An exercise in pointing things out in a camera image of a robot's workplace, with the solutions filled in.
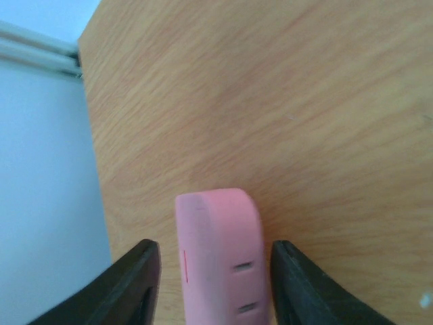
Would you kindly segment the pink square plug adapter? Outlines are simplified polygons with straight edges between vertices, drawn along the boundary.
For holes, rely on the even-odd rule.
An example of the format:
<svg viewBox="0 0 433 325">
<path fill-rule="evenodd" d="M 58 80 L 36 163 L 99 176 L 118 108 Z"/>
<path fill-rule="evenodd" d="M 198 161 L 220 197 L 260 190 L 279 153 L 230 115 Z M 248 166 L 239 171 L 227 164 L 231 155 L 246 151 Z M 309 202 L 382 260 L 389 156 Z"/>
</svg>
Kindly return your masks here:
<svg viewBox="0 0 433 325">
<path fill-rule="evenodd" d="M 175 199 L 186 324 L 268 324 L 260 215 L 239 188 Z"/>
</svg>

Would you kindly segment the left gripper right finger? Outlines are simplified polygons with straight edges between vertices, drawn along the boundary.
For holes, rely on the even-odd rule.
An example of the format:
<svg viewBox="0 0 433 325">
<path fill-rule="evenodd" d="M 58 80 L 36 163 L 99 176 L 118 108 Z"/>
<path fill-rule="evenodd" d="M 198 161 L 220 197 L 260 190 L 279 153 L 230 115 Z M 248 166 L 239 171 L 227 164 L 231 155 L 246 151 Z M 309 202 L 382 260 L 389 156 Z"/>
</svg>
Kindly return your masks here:
<svg viewBox="0 0 433 325">
<path fill-rule="evenodd" d="M 278 324 L 392 324 L 342 288 L 287 240 L 271 249 L 271 288 Z"/>
</svg>

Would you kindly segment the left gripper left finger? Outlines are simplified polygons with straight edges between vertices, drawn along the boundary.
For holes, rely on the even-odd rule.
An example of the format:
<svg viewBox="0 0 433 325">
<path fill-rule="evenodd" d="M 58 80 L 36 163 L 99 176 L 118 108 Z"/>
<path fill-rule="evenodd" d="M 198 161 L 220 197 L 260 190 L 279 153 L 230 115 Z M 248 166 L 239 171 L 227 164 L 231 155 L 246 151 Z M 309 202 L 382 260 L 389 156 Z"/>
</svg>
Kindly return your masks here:
<svg viewBox="0 0 433 325">
<path fill-rule="evenodd" d="M 138 242 L 94 281 L 32 324 L 152 324 L 160 283 L 157 242 Z"/>
</svg>

